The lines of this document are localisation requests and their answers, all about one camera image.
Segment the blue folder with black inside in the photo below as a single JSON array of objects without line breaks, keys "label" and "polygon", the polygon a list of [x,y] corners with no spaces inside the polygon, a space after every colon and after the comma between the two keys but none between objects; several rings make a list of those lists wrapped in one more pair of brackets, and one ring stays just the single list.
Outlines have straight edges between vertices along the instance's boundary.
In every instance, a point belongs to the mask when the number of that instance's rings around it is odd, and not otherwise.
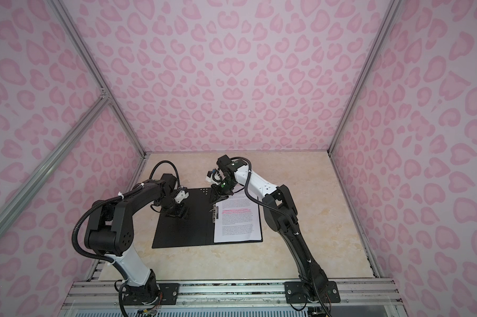
[{"label": "blue folder with black inside", "polygon": [[152,243],[153,249],[218,245],[213,242],[215,225],[211,220],[211,209],[214,204],[209,202],[210,189],[190,189],[189,194],[184,200],[189,207],[184,219],[164,215],[159,217]]}]

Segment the printed paper sheet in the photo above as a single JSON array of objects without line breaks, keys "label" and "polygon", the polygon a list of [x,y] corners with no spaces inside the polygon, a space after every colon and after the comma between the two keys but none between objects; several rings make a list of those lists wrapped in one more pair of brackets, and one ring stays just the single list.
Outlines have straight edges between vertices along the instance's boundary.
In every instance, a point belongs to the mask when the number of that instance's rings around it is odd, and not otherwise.
[{"label": "printed paper sheet", "polygon": [[216,203],[214,225],[215,244],[263,240],[259,205],[247,198],[244,192]]}]

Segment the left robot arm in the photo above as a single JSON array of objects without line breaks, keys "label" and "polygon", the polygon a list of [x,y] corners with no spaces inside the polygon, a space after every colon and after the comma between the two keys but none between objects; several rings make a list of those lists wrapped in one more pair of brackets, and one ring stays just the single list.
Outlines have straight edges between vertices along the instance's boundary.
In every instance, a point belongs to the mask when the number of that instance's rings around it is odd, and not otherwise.
[{"label": "left robot arm", "polygon": [[143,263],[134,248],[134,215],[151,204],[160,207],[165,215],[181,218],[188,211],[184,201],[189,195],[175,175],[163,174],[159,180],[148,179],[128,192],[98,200],[85,212],[79,222],[87,222],[85,247],[79,253],[108,262],[119,272],[122,282],[116,290],[123,305],[126,301],[159,305],[163,298],[154,271]]}]

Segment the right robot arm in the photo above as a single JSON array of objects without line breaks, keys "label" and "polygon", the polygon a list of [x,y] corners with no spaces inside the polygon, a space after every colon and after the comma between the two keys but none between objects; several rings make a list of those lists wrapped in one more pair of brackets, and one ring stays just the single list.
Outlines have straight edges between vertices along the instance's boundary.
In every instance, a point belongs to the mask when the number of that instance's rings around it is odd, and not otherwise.
[{"label": "right robot arm", "polygon": [[291,192],[285,185],[275,185],[255,173],[250,160],[223,155],[217,168],[209,171],[211,203],[223,202],[234,195],[234,188],[243,187],[245,196],[263,208],[264,219],[271,230],[278,233],[295,261],[301,282],[302,295],[310,302],[341,302],[337,284],[328,279],[325,271],[312,256],[303,238],[298,210]]}]

